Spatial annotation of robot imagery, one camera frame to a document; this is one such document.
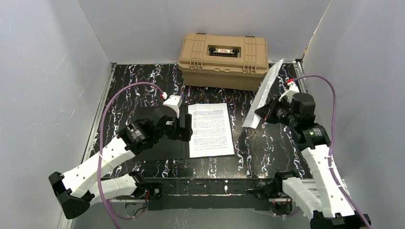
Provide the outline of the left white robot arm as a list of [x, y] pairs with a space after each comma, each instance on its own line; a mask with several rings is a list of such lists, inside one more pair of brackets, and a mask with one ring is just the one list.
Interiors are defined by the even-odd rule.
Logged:
[[154, 109], [149, 117], [137, 119], [120, 130], [82, 164], [64, 173], [53, 172], [48, 180], [65, 217], [79, 217], [103, 199], [152, 193], [157, 184], [148, 183], [139, 172], [107, 180], [102, 177], [121, 163], [153, 148], [163, 138], [189, 142], [192, 134], [192, 115], [180, 114], [178, 108], [163, 105]]

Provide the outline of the white A4 file folder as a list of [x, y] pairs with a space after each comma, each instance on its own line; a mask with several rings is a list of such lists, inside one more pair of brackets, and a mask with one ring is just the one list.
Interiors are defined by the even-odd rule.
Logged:
[[[188, 106], [189, 105], [185, 103], [181, 105], [180, 124], [182, 126], [184, 126], [184, 115], [188, 114]], [[158, 142], [155, 146], [153, 146], [153, 148], [148, 149], [135, 157], [136, 161], [172, 160], [172, 159], [193, 159], [189, 157], [189, 142], [183, 142], [180, 140], [173, 141], [163, 138], [160, 142]]]

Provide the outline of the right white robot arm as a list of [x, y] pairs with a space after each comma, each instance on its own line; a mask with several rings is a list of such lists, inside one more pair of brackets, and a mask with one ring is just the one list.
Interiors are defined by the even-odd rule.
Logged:
[[369, 228], [371, 220], [352, 204], [338, 174], [326, 129], [315, 122], [315, 101], [310, 94], [295, 93], [288, 100], [273, 96], [255, 114], [269, 124], [290, 128], [292, 138], [306, 160], [318, 195], [304, 185], [294, 171], [277, 172], [271, 191], [291, 198], [309, 219], [312, 229]]

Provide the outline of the printed paper sheet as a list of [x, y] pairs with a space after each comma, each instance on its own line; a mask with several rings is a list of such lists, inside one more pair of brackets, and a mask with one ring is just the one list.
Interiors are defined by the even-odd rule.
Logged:
[[251, 107], [247, 113], [247, 116], [243, 122], [242, 127], [248, 127], [256, 129], [258, 124], [260, 123], [260, 116], [255, 113], [258, 108], [263, 107], [266, 104], [266, 100], [268, 98], [268, 94], [270, 89], [278, 76], [278, 72], [282, 67], [284, 59], [279, 60], [276, 62], [267, 72], [265, 77], [263, 78], [259, 89], [256, 93], [256, 96], [251, 104]]
[[227, 104], [193, 104], [188, 106], [192, 115], [189, 157], [234, 156], [232, 129]]

